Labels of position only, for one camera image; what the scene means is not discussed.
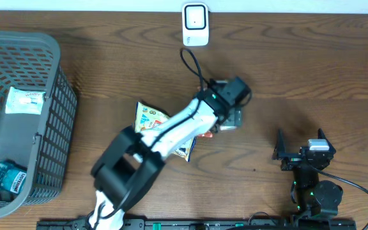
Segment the wood grain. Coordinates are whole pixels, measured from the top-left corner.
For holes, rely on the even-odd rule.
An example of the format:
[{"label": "wood grain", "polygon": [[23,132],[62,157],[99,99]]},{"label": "wood grain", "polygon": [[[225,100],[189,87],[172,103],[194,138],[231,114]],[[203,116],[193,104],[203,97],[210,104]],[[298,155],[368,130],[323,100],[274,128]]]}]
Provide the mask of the wood grain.
[{"label": "wood grain", "polygon": [[[291,172],[271,160],[283,128],[297,150],[321,127],[337,149],[327,172],[368,188],[368,15],[210,14],[210,42],[194,48],[205,76],[239,75],[254,91],[244,126],[199,139],[190,163],[171,157],[129,213],[149,218],[248,218],[296,211]],[[95,205],[92,165],[134,121],[145,100],[174,114],[196,92],[182,65],[179,13],[0,11],[0,30],[44,32],[80,91],[62,194],[21,207],[0,229],[35,229],[40,219],[71,219]],[[344,189],[339,217],[368,221],[368,196]]]}]

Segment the white label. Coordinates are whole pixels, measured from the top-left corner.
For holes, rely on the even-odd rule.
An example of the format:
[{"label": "white label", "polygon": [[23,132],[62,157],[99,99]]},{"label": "white label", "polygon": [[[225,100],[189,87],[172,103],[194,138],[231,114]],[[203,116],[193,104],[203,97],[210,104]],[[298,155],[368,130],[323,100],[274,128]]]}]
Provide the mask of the white label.
[{"label": "white label", "polygon": [[22,184],[22,182],[25,181],[26,173],[25,172],[18,172],[17,176],[15,177],[12,185],[11,185],[11,192],[14,192],[16,194],[19,193],[19,188]]}]

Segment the gray plastic basket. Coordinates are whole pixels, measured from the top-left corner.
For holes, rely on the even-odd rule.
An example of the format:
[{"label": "gray plastic basket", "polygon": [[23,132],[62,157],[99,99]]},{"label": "gray plastic basket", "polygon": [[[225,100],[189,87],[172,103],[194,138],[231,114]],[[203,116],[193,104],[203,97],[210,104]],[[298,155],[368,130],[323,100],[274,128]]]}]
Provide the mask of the gray plastic basket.
[{"label": "gray plastic basket", "polygon": [[[0,190],[0,217],[61,191],[77,100],[59,60],[59,45],[46,34],[0,31],[0,162],[27,169],[19,195]],[[41,115],[5,114],[10,86],[45,91]]]}]

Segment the chip bag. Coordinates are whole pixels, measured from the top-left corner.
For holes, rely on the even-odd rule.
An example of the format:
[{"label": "chip bag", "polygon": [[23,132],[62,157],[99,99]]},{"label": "chip bag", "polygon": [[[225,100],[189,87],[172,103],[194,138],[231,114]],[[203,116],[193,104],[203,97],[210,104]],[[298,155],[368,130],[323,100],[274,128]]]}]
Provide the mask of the chip bag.
[{"label": "chip bag", "polygon": [[[135,111],[134,131],[140,132],[145,129],[154,128],[157,125],[166,122],[169,118],[170,117],[164,113],[138,102]],[[197,138],[195,137],[188,140],[172,153],[183,157],[187,162],[189,162],[191,152],[196,144],[196,139]]]}]

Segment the white backdrop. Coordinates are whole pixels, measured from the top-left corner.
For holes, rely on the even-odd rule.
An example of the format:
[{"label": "white backdrop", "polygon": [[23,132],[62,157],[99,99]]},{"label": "white backdrop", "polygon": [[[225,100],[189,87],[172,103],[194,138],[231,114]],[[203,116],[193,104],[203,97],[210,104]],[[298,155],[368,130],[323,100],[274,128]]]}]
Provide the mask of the white backdrop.
[{"label": "white backdrop", "polygon": [[[183,0],[0,0],[0,10],[180,12]],[[211,12],[368,13],[368,0],[204,0]]]}]

